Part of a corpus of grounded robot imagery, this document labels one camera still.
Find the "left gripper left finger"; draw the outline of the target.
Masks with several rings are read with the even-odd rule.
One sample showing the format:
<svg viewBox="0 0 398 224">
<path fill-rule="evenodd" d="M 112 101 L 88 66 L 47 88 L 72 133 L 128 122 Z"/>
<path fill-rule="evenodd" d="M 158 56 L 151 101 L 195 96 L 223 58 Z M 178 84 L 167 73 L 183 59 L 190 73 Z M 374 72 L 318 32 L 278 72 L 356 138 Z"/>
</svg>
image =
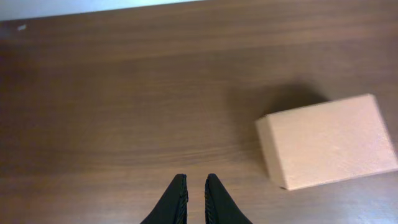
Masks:
<svg viewBox="0 0 398 224">
<path fill-rule="evenodd" d="M 187 176 L 177 174 L 141 224 L 187 224 Z"/>
</svg>

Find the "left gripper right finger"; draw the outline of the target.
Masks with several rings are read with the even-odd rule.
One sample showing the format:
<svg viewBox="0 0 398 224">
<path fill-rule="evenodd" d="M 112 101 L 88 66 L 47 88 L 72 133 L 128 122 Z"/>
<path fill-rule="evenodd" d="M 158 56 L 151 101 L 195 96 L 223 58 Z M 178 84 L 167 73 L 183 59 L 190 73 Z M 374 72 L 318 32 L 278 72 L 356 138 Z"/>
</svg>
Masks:
<svg viewBox="0 0 398 224">
<path fill-rule="evenodd" d="M 206 224 L 252 224 L 235 204 L 216 174 L 209 174 L 205 183 Z"/>
</svg>

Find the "cardboard box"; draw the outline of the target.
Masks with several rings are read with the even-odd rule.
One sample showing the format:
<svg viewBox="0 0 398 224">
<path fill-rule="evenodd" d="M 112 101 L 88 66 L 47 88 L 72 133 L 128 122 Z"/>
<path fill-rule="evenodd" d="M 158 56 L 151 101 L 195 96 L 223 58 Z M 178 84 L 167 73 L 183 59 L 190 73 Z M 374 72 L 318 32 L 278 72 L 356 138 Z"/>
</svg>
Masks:
<svg viewBox="0 0 398 224">
<path fill-rule="evenodd" d="M 256 129 L 270 180 L 287 190 L 397 170 L 372 94 L 267 114 Z"/>
</svg>

